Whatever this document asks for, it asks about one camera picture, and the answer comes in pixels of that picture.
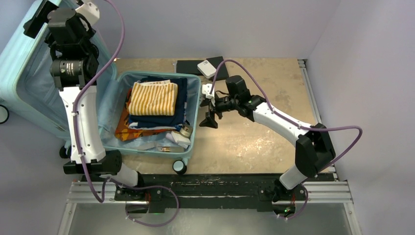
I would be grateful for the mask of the gold round jar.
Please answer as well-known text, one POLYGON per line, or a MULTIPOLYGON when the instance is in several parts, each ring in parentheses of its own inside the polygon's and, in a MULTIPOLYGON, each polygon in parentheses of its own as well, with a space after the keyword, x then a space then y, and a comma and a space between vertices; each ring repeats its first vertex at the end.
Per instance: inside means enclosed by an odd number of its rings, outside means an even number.
POLYGON ((183 124, 180 129, 180 134, 186 138, 190 138, 193 132, 193 127, 189 124, 183 124))

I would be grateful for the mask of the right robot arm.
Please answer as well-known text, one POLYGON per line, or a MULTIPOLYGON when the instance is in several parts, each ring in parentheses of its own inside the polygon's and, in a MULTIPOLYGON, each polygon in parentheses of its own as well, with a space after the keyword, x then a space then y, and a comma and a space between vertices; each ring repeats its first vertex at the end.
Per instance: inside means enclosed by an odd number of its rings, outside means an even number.
POLYGON ((334 160, 336 153, 326 127, 318 123, 311 125, 279 113, 266 99, 252 95, 245 80, 239 76, 226 79, 227 93, 218 97, 213 84, 202 86, 201 106, 208 106, 201 127, 217 128, 215 117, 223 112, 236 110, 240 116, 262 124, 283 136, 295 148, 295 162, 276 181, 271 192, 272 201, 292 198, 294 189, 306 179, 314 177, 334 160))

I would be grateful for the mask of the white square box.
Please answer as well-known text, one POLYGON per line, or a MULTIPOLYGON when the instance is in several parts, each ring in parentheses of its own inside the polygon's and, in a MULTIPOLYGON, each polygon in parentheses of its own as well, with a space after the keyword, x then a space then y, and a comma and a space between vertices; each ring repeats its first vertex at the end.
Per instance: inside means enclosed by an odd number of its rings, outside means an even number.
POLYGON ((182 146, 183 148, 188 148, 191 145, 189 137, 183 136, 180 132, 172 131, 171 136, 173 142, 179 146, 182 146))

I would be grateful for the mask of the navy blue garment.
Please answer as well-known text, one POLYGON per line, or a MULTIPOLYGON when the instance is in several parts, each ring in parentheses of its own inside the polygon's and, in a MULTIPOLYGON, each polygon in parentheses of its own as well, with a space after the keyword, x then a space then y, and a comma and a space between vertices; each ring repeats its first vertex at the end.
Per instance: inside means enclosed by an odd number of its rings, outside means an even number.
POLYGON ((187 102, 187 79, 186 78, 170 78, 170 79, 163 79, 158 77, 147 77, 142 79, 139 83, 143 82, 156 82, 156 81, 165 81, 170 80, 173 83, 176 83, 179 87, 178 89, 178 96, 177 101, 186 101, 187 102))

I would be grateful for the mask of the orange camouflage garment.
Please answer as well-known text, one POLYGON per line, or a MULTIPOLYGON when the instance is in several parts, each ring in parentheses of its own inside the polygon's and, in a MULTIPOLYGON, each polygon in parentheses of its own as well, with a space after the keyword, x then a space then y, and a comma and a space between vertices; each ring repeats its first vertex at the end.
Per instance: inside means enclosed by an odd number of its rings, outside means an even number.
POLYGON ((127 112, 127 104, 129 103, 132 89, 129 89, 127 92, 125 103, 123 104, 123 109, 121 116, 118 122, 118 125, 115 129, 114 136, 120 141, 131 141, 140 137, 151 136, 160 134, 166 131, 172 131, 174 128, 159 128, 155 130, 143 130, 143 129, 130 129, 128 124, 129 113, 127 112))

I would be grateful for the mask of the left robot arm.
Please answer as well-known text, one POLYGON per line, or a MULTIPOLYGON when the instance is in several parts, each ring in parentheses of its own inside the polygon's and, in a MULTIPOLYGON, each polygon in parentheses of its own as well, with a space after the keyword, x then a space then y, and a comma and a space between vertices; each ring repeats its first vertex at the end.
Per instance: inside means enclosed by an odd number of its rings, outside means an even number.
POLYGON ((103 177, 119 188, 127 188, 133 200, 146 194, 141 174, 122 162, 118 150, 105 150, 98 130, 96 113, 97 79, 105 71, 99 67, 99 49, 92 42, 93 24, 100 17, 97 6, 89 0, 78 7, 63 8, 44 0, 23 28, 24 34, 36 38, 47 25, 45 42, 50 49, 50 74, 65 106, 71 141, 65 174, 103 177))

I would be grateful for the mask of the blue white patterned garment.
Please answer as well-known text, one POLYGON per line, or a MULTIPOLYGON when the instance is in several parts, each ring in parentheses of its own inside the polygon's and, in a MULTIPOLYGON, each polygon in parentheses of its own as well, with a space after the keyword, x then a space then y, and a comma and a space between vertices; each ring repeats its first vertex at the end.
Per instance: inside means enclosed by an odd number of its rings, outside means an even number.
POLYGON ((130 129, 156 130, 177 129, 186 122, 186 101, 177 101, 172 116, 134 116, 129 115, 128 127, 130 129))

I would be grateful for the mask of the light blue suitcase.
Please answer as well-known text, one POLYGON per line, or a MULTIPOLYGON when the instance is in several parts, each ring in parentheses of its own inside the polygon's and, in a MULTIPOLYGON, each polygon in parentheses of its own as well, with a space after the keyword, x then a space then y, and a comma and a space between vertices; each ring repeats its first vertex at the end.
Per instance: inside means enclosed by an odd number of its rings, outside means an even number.
MULTIPOLYGON (((49 72, 52 59, 44 42, 48 30, 43 26, 34 39, 24 35, 23 31, 20 25, 0 56, 0 102, 10 111, 70 143, 65 107, 49 72)), ((173 169, 182 174, 192 156, 192 145, 181 153, 162 152, 162 147, 174 145, 165 134, 131 141, 120 141, 115 137, 128 90, 135 82, 148 78, 187 81, 185 119, 190 126, 196 127, 201 89, 199 77, 132 70, 118 74, 116 65, 111 65, 99 77, 97 85, 98 130, 102 144, 106 150, 119 150, 124 155, 174 159, 173 169)))

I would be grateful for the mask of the clear gold perfume bottle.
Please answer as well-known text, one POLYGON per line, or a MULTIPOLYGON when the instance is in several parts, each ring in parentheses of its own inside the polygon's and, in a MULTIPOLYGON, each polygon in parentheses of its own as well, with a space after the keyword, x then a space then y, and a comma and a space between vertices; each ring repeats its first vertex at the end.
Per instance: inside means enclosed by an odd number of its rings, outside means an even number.
POLYGON ((185 149, 181 146, 157 146, 156 150, 167 153, 183 153, 185 149))

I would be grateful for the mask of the yellow striped garment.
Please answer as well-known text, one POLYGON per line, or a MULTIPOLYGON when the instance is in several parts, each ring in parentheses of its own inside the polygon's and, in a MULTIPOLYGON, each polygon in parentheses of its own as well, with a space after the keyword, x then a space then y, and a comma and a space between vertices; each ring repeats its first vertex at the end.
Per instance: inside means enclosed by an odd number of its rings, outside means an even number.
POLYGON ((134 116, 173 116, 178 85, 170 80, 134 83, 127 111, 134 116))

